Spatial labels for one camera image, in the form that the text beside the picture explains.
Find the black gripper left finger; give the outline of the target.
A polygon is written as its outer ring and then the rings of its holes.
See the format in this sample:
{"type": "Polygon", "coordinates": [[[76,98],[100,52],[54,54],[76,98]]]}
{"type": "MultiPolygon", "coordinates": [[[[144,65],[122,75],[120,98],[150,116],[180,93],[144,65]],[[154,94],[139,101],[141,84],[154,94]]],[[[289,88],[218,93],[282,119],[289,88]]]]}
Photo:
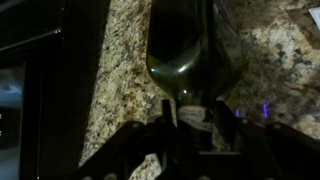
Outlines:
{"type": "Polygon", "coordinates": [[[71,175],[71,180],[129,180],[146,155],[160,151],[158,127],[161,122],[173,122],[169,100],[161,102],[161,109],[161,115],[147,124],[126,122],[71,175]]]}

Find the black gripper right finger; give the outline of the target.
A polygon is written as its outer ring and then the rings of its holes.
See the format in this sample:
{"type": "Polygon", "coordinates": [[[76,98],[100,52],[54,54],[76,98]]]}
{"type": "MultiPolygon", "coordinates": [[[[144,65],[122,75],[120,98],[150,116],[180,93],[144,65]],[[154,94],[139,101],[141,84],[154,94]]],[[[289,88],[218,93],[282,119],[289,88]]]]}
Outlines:
{"type": "Polygon", "coordinates": [[[281,122],[258,126],[214,103],[214,124],[240,153],[248,180],[320,180],[320,142],[281,122]]]}

